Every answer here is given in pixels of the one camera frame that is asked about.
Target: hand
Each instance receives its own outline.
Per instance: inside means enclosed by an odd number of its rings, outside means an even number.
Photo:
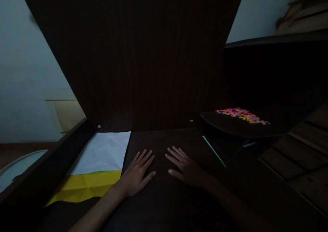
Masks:
[[[165,154],[165,156],[171,162],[173,162],[182,171],[182,173],[169,169],[169,174],[191,186],[203,187],[205,182],[211,177],[211,175],[209,175],[206,171],[200,168],[200,166],[197,165],[197,163],[194,162],[192,159],[190,159],[188,155],[186,155],[186,153],[182,151],[181,148],[177,149],[175,146],[173,146],[172,148],[174,149],[174,151],[170,148],[167,148],[167,150],[176,159],[168,154]]]
[[[114,184],[115,188],[121,192],[125,198],[134,196],[136,193],[142,190],[156,175],[156,172],[154,171],[142,179],[147,168],[155,159],[155,155],[149,159],[152,153],[151,150],[145,156],[146,152],[146,149],[142,152],[141,155],[140,152],[138,152],[120,180]]]

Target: left hand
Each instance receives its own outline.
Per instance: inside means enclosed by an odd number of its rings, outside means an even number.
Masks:
[[[145,156],[146,152],[146,149],[141,154],[138,152],[120,180],[114,184],[114,187],[119,192],[121,192],[125,198],[134,196],[136,193],[142,190],[156,175],[156,172],[154,171],[142,179],[146,170],[155,159],[154,155],[150,157],[152,153],[151,150]]]

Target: white paper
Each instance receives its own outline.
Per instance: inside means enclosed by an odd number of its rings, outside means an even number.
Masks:
[[[67,175],[122,170],[130,134],[131,131],[94,134]]]

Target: right hand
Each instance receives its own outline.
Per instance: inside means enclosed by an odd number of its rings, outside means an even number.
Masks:
[[[170,175],[180,179],[186,184],[196,187],[203,187],[205,182],[211,178],[211,175],[204,171],[200,166],[189,158],[181,148],[177,149],[175,146],[172,147],[173,150],[167,148],[167,150],[175,157],[165,154],[172,163],[174,163],[182,173],[169,169]]]

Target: folded paper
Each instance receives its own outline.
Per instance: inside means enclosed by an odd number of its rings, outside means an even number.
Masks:
[[[46,206],[56,201],[81,202],[102,197],[121,177],[122,171],[66,176]]]
[[[120,171],[131,132],[96,133],[81,151],[68,175]]]
[[[94,134],[47,205],[102,197],[121,177],[130,134],[130,131]]]

